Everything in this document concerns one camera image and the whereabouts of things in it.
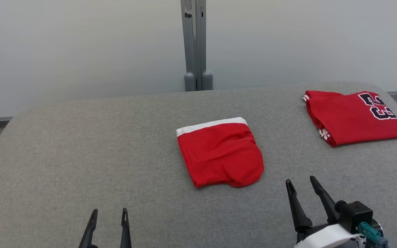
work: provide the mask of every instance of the folded clothing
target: folded clothing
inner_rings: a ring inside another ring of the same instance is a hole
[[[332,147],[397,138],[397,117],[378,94],[306,91],[307,112]]]
[[[196,188],[215,184],[244,187],[260,179],[263,156],[243,118],[211,121],[176,132]]]

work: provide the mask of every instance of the jersey number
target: jersey number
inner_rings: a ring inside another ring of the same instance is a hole
[[[387,120],[387,119],[397,119],[397,117],[391,112],[390,108],[388,108],[384,102],[380,99],[379,96],[375,96],[375,99],[369,93],[362,93],[358,95],[366,105],[371,106],[370,112],[376,119]]]

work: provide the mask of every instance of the red fabric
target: red fabric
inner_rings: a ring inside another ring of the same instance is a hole
[[[329,132],[332,147],[397,138],[397,117],[376,93],[306,91],[306,95],[307,112],[316,127]]]
[[[245,124],[205,127],[177,140],[196,188],[215,184],[244,187],[257,182],[263,173],[263,156]]]

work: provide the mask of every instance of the white trim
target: white trim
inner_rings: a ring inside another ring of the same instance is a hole
[[[241,123],[241,124],[245,124],[247,126],[246,120],[244,120],[241,117],[236,117],[236,118],[231,118],[231,119],[210,121],[210,122],[197,124],[197,125],[193,125],[193,126],[182,127],[182,128],[177,129],[175,132],[177,133],[177,137],[179,137],[182,134],[190,133],[190,132],[193,132],[195,130],[199,130],[199,129],[202,129],[205,127],[211,127],[211,126],[216,126],[216,125],[226,124],[226,123]]]
[[[321,137],[323,137],[325,140],[327,140],[327,138],[330,137],[329,131],[325,128],[323,129],[319,128],[319,135],[321,135]]]

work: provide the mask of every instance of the gray fabric surface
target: gray fabric surface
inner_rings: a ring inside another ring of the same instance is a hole
[[[119,247],[122,207],[133,248],[293,247],[285,180],[314,224],[326,222],[315,175],[332,198],[372,208],[397,247],[397,140],[331,148],[306,113],[304,91],[379,93],[336,83],[64,102],[16,116],[0,137],[0,247],[74,248],[91,211],[93,243]],[[195,189],[175,129],[241,116],[263,157],[245,188]]]

